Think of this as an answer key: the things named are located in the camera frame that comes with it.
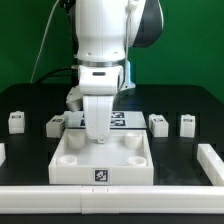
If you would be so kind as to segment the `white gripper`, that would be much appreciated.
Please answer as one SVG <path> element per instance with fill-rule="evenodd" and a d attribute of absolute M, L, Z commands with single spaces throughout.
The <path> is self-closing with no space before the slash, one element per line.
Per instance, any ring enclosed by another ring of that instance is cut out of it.
<path fill-rule="evenodd" d="M 66 104 L 72 111 L 84 110 L 85 128 L 90 139 L 100 144 L 108 141 L 115 96 L 134 88 L 130 80 L 130 64 L 111 67 L 78 67 L 79 84 L 72 87 Z"/>

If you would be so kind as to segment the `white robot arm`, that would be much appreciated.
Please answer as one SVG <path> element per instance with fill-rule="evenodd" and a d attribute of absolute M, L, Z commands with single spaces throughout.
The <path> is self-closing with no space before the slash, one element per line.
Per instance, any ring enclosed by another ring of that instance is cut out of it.
<path fill-rule="evenodd" d="M 78 91 L 87 136 L 108 139 L 116 94 L 130 83 L 128 49 L 148 47 L 161 35 L 159 0 L 60 0 L 69 16 Z"/>

